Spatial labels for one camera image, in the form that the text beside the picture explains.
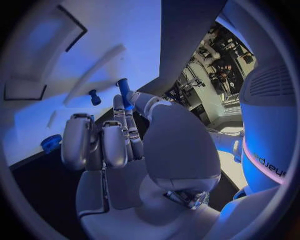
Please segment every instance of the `vent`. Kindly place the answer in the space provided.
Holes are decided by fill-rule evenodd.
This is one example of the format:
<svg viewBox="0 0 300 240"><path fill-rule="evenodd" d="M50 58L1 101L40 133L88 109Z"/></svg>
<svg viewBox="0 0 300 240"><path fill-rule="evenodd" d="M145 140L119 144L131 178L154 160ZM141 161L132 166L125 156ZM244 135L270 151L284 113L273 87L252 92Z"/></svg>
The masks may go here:
<svg viewBox="0 0 300 240"><path fill-rule="evenodd" d="M284 65L269 68L251 81L250 95L257 97L293 95L293 84Z"/></svg>

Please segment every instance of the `dark floor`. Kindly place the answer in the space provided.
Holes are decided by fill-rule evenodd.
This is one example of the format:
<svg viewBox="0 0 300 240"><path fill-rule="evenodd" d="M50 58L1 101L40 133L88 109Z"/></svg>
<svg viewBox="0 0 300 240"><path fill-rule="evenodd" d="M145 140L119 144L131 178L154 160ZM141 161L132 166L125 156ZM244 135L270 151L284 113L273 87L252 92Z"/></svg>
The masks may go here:
<svg viewBox="0 0 300 240"><path fill-rule="evenodd" d="M134 114L134 118L143 137L148 122L138 114ZM75 209L76 189L82 172L69 171L64 167L60 149L50 154L39 153L36 159L25 159L23 163L13 165L11 170L34 209L67 238L86 239ZM220 211L237 191L236 186L222 174L218 186L210 193L209 205Z"/></svg>

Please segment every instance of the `pink light strip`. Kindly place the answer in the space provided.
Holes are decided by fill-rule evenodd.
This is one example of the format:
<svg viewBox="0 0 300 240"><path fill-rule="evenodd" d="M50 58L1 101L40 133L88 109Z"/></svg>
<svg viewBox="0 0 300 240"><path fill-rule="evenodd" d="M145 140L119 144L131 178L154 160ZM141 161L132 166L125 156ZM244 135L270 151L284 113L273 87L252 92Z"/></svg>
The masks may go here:
<svg viewBox="0 0 300 240"><path fill-rule="evenodd" d="M246 140L245 137L242 140L242 148L244 150L244 153L248 157L248 159L253 163L255 167L257 167L263 174L265 174L267 177L275 181L276 183L282 184L284 182L284 179L280 176L278 176L275 172L268 171L264 165L262 165L249 151L247 145L246 145Z"/></svg>

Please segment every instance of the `blue handle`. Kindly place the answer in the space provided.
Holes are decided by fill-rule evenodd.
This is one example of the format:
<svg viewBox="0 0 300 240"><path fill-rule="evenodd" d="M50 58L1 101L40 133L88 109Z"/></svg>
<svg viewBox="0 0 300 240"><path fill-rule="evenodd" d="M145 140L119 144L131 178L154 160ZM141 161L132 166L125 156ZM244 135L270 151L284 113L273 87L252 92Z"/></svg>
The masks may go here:
<svg viewBox="0 0 300 240"><path fill-rule="evenodd" d="M123 99L123 104L126 110L131 110L133 109L135 106L133 106L126 98L127 93L130 91L129 89L129 85L127 82L127 78L122 78L121 80L118 81L118 86L120 88L120 92L122 95L122 99Z"/></svg>

